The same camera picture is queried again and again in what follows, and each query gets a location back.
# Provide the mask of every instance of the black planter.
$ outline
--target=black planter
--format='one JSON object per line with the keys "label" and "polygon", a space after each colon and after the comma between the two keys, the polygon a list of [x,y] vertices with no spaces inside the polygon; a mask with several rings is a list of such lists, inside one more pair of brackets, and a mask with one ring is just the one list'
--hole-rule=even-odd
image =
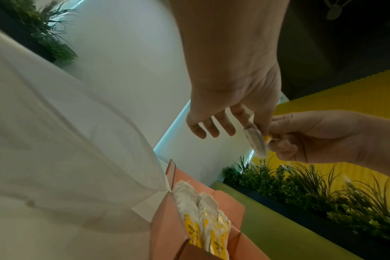
{"label": "black planter", "polygon": [[256,190],[239,184],[227,180],[224,180],[224,184],[365,260],[390,259],[389,242],[383,242],[368,235],[355,234],[352,230],[328,219],[307,210],[263,197]]}
{"label": "black planter", "polygon": [[0,8],[0,29],[22,46],[38,54],[49,62],[54,62],[55,57],[46,50],[36,39],[34,39],[25,28],[10,18]]}

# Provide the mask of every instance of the cardboard box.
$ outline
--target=cardboard box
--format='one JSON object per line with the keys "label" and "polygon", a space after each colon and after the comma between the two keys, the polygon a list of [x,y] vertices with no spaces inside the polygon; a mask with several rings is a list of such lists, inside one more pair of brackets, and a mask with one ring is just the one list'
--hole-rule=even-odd
{"label": "cardboard box", "polygon": [[[228,238],[228,253],[232,260],[269,260],[247,236],[240,232],[245,206],[222,191],[196,181],[178,169],[171,160],[166,170],[171,188],[178,181],[186,181],[198,192],[210,194],[232,223]],[[167,193],[151,222],[151,260],[219,260],[220,258],[189,243],[189,235],[179,215],[172,193]]]}

